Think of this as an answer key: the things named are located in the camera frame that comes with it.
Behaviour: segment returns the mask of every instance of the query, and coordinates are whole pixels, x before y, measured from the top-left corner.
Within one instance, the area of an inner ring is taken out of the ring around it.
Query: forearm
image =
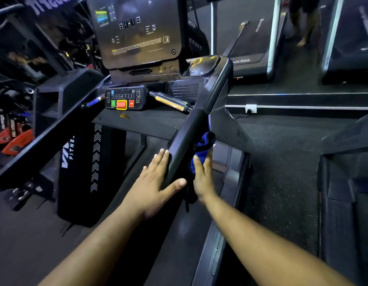
[[[219,197],[210,197],[205,205],[260,286],[352,285],[315,256],[260,226]]]
[[[105,284],[141,217],[123,204],[101,223],[40,286]]]

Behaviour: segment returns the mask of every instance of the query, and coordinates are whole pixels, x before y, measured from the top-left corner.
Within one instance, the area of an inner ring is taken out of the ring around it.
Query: blue towel
[[[197,141],[193,145],[193,152],[200,158],[202,164],[205,163],[206,156],[215,143],[215,134],[211,131],[206,132],[201,140]],[[195,165],[193,164],[193,158],[190,160],[190,170],[192,174],[196,174]]]

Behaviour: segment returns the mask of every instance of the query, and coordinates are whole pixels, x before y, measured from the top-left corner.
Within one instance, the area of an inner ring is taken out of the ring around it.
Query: red button
[[[127,101],[117,100],[116,101],[116,108],[126,109],[127,108]]]

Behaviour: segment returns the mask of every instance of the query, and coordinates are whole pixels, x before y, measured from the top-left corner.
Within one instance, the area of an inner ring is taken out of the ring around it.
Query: warning label
[[[120,49],[114,49],[112,51],[112,53],[113,53],[113,55],[118,55],[118,54],[122,54],[122,53],[125,53],[125,52],[133,50],[133,49],[146,47],[146,46],[154,45],[154,44],[158,44],[158,43],[161,43],[161,38],[157,38],[157,39],[154,39],[154,40],[151,40],[151,41],[131,45],[131,46],[120,48]]]

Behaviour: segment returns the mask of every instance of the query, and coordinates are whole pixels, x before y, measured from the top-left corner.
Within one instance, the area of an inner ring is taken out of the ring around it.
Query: power outlet
[[[257,105],[256,104],[245,105],[245,112],[248,113],[248,110],[251,110],[251,113],[257,113]]]

